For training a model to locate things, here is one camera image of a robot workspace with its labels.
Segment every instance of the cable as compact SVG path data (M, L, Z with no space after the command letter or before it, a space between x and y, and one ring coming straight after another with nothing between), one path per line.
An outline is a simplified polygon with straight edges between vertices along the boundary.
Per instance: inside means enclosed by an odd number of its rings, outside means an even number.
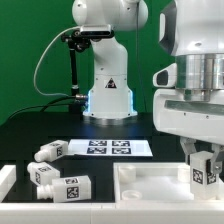
M137 22L136 22L136 61L137 61L137 69L138 69L138 79L140 83L140 88L142 90L142 97L144 101L144 107L145 107L145 112L147 112L147 106L146 106L146 97L145 97L145 91L144 91L144 86L143 86L143 81L142 81L142 73L141 73L141 68L140 68L140 60L139 60L139 27L138 27L138 16L139 16L139 2L137 3Z
M54 104L54 105L49 105L48 107L58 107L58 106L69 106L69 105L72 105L73 103L64 103L64 104ZM36 108L42 108L42 107L45 107L46 105L38 105L38 106L33 106L33 107L25 107L25 108L22 108L20 110L17 110L15 111L14 113L12 113L8 118L7 120L10 120L11 118L13 118L16 114L24 111L24 110L30 110L30 109L36 109Z
M36 91L38 93L40 93L41 95L43 96L68 96L67 94L64 94L64 93L43 93L39 90L39 88L37 87L37 74L38 74L38 70L40 68L40 65L46 55L46 53L48 52L48 50L51 48L51 46L56 42L56 40L62 35L64 34L65 32L68 32L68 31L71 31L71 30L76 30L78 27L72 27L72 28L69 28L69 29L66 29L64 31L62 31L61 33L59 33L52 41L51 43L47 46L47 48L45 49L45 51L43 52L42 56L40 57L39 59L39 62L37 63L37 66L36 66L36 69L35 69L35 72L34 72L34 76L33 76L33 85L34 85L34 88L36 89Z
M49 102L48 104L45 105L45 107L43 107L40 112L44 112L49 106L51 106L54 103L60 102L60 101L64 101L64 100L70 100L70 99L75 99L74 96L65 96L65 97L61 97L59 99L56 100L52 100L51 102Z

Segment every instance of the black tabletop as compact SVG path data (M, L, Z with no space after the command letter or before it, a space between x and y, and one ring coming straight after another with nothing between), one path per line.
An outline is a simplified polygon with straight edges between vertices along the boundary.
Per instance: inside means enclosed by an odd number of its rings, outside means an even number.
M153 158L113 158L65 156L49 163L62 177L88 175L92 182L91 202L113 202L114 162L180 162L184 153L179 137L160 133L153 125L152 114L139 114L136 122L119 126L87 124L79 115L56 112L28 112L14 116L0 126L0 168L14 164L17 181L4 202L49 202L37 200L36 186L29 180L27 165L34 162L40 146L55 140L116 139L147 140ZM208 149L200 143L197 147Z

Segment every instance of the green wall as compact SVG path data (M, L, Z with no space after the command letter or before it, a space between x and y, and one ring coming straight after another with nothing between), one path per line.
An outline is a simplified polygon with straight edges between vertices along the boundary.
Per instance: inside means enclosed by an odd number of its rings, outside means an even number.
M173 62L158 45L159 13L170 0L145 0L149 19L139 33L140 66L147 100L152 112L152 76ZM43 105L54 98L39 95L33 87L36 64L50 41L61 31L75 25L71 8L73 0L0 0L0 123L14 111ZM117 40L129 52L128 84L136 94L135 109L144 111L138 82L135 32L118 32ZM87 93L93 81L93 55L88 50L78 55L79 85ZM41 66L38 86L45 92L70 94L68 48L60 40Z

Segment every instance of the black sticker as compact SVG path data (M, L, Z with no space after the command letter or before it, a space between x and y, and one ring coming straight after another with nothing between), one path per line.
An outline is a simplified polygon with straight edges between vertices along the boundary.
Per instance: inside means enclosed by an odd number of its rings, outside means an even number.
M114 82L114 80L112 78L107 83L105 88L109 88L109 89L116 89L117 88L117 86L116 86L116 84L115 84L115 82Z
M131 154L131 149L130 148L112 148L112 154Z
M88 148L87 154L106 154L107 148Z
M40 184L40 174L39 173L35 173L35 176L36 176L36 182L38 183L38 184Z
M66 178L65 183L66 184L76 184L76 183L78 183L78 179L77 178Z
M107 141L89 141L89 146L107 146Z
M213 184L216 182L216 174L208 173L207 174L207 184Z
M67 199L78 198L79 187L68 187L67 188Z
M203 172L193 169L193 181L199 184L203 184Z
M62 156L63 155L63 148L62 146L57 148L57 157Z
M45 167L38 168L38 170L40 170L41 172L46 172L48 170L51 170L51 168L48 166L45 166Z
M124 146L130 146L129 141L112 141L112 146L119 146L119 147L124 147Z

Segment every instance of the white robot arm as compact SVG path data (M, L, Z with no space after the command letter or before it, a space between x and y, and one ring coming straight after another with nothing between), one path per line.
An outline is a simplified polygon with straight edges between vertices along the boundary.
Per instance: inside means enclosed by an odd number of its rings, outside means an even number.
M111 34L144 26L148 9L143 0L76 0L72 13L80 34ZM94 85L88 94L84 119L100 124L119 124L135 117L132 92L127 86L127 51L113 38L94 38Z
M159 131L182 136L186 155L192 139L212 143L210 171L224 160L224 1L175 0L160 15L160 44L176 63L156 73L154 123Z

